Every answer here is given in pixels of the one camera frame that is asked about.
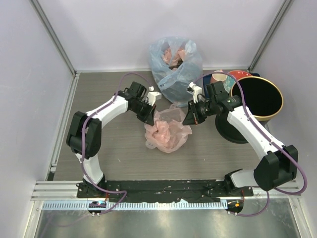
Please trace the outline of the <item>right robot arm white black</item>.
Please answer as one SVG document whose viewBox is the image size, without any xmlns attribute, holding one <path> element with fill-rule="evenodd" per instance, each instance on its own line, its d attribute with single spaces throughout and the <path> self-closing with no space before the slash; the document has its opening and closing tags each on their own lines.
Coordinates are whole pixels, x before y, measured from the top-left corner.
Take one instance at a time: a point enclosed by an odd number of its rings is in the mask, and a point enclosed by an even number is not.
<svg viewBox="0 0 317 238">
<path fill-rule="evenodd" d="M 229 96 L 221 82 L 209 84 L 206 89 L 209 98 L 201 100 L 201 87 L 193 82 L 189 84 L 187 91 L 193 99 L 188 102 L 183 125 L 201 124 L 212 115 L 224 118 L 247 140 L 260 159 L 253 170 L 240 169 L 227 174 L 227 181 L 223 184 L 225 193 L 234 196 L 247 186 L 270 191 L 295 179 L 297 149 L 275 139 L 251 114 L 243 95 Z"/>
</svg>

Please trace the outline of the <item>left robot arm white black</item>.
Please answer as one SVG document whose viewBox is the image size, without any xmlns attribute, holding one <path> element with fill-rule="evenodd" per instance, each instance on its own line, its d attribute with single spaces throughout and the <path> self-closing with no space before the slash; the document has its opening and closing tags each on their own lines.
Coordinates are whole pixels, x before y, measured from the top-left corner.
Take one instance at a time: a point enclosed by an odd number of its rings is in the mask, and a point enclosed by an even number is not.
<svg viewBox="0 0 317 238">
<path fill-rule="evenodd" d="M 106 178 L 100 168 L 98 152 L 102 144 L 102 129 L 117 116 L 132 111 L 141 122 L 153 125 L 156 101 L 161 93 L 153 87 L 146 88 L 132 82 L 130 87 L 116 92 L 109 101 L 86 113 L 76 112 L 72 118 L 66 144 L 76 155 L 83 171 L 83 181 L 78 184 L 95 198 L 106 191 Z"/>
</svg>

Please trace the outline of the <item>pink plastic trash bag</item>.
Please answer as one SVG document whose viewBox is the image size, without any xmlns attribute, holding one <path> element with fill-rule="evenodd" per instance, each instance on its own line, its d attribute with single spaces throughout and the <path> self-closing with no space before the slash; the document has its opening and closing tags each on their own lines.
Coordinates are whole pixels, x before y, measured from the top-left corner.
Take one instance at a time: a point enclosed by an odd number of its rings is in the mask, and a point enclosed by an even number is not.
<svg viewBox="0 0 317 238">
<path fill-rule="evenodd" d="M 174 104 L 169 109 L 155 111 L 154 125 L 145 124 L 145 146 L 159 149 L 164 153 L 172 153 L 183 146 L 192 134 L 188 125 L 183 125 L 185 113 Z"/>
</svg>

